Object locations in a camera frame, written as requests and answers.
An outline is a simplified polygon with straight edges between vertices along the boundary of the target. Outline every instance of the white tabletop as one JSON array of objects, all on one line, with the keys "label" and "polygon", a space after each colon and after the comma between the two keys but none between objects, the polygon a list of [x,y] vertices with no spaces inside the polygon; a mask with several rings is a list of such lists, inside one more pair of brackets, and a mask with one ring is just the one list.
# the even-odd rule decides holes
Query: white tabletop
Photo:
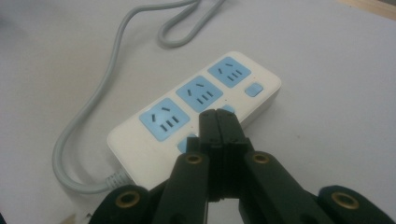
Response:
[{"label": "white tabletop", "polygon": [[[7,223],[60,223],[106,196],[63,189],[54,143],[106,70],[129,9],[164,1],[3,0],[0,5],[0,212]],[[186,34],[214,1],[169,36]],[[68,173],[94,183],[117,171],[107,134],[216,60],[238,50],[282,80],[274,104],[246,129],[308,191],[354,189],[396,219],[396,21],[335,0],[228,0],[188,45],[158,45],[180,9],[133,18],[108,95],[64,153]],[[208,223],[242,223],[237,201]]]}]

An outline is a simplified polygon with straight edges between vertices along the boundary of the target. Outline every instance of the power cord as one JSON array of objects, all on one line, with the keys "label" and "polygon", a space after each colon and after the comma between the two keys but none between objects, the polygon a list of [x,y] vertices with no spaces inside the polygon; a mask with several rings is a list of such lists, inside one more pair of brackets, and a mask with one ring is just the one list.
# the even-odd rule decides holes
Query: power cord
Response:
[{"label": "power cord", "polygon": [[113,50],[111,52],[110,62],[107,66],[105,75],[103,76],[99,86],[97,87],[94,94],[88,100],[88,102],[80,109],[76,116],[67,124],[63,132],[59,136],[52,154],[52,167],[53,171],[58,178],[59,182],[66,188],[71,189],[75,192],[82,194],[94,194],[104,192],[110,189],[116,189],[122,185],[131,183],[132,180],[121,170],[115,174],[109,176],[104,183],[84,185],[73,180],[64,170],[62,155],[64,152],[64,146],[70,134],[77,128],[77,126],[82,123],[92,112],[95,106],[99,103],[101,98],[106,93],[106,86],[109,83],[110,77],[113,74],[114,67],[116,65],[117,56],[120,50],[120,42],[122,40],[123,32],[133,16],[139,12],[143,11],[155,11],[155,10],[165,10],[175,7],[187,6],[181,13],[176,15],[170,21],[165,23],[159,30],[158,39],[160,43],[169,48],[180,47],[182,45],[190,42],[195,35],[201,30],[201,28],[210,20],[210,18],[216,14],[217,9],[225,2],[225,0],[219,0],[210,10],[197,22],[197,24],[192,28],[189,34],[179,40],[167,40],[165,38],[166,33],[175,26],[178,22],[182,21],[188,15],[190,15],[201,3],[202,0],[185,0],[175,3],[159,4],[159,5],[148,5],[135,7],[123,18],[119,30],[117,31],[116,39],[114,42]]}]

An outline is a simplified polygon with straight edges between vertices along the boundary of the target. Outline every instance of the wooden edge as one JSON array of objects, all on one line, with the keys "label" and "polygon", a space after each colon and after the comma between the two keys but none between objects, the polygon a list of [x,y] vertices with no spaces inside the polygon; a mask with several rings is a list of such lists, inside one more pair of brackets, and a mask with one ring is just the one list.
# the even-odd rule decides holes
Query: wooden edge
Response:
[{"label": "wooden edge", "polygon": [[358,7],[379,16],[396,21],[396,6],[378,0],[338,0],[352,7]]}]

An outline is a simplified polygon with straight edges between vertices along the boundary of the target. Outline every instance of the extension cord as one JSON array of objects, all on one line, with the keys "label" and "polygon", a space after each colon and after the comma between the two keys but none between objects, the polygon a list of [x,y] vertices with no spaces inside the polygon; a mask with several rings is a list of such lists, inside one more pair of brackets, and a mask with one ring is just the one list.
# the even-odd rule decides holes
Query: extension cord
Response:
[{"label": "extension cord", "polygon": [[187,138],[199,132],[199,114],[223,108],[243,128],[275,99],[280,79],[239,52],[229,52],[139,111],[107,142],[139,186],[153,189],[169,178]]}]

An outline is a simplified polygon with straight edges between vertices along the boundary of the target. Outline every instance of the socket slot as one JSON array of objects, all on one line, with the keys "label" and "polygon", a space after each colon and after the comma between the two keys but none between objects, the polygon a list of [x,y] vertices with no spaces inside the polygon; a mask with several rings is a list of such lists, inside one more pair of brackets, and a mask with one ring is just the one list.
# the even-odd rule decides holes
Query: socket slot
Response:
[{"label": "socket slot", "polygon": [[141,114],[139,119],[161,142],[189,122],[190,117],[171,99],[165,98]]},{"label": "socket slot", "polygon": [[244,65],[231,57],[226,57],[207,70],[228,88],[236,86],[251,74]]},{"label": "socket slot", "polygon": [[177,95],[197,113],[207,109],[223,92],[206,78],[198,76],[176,91]]}]

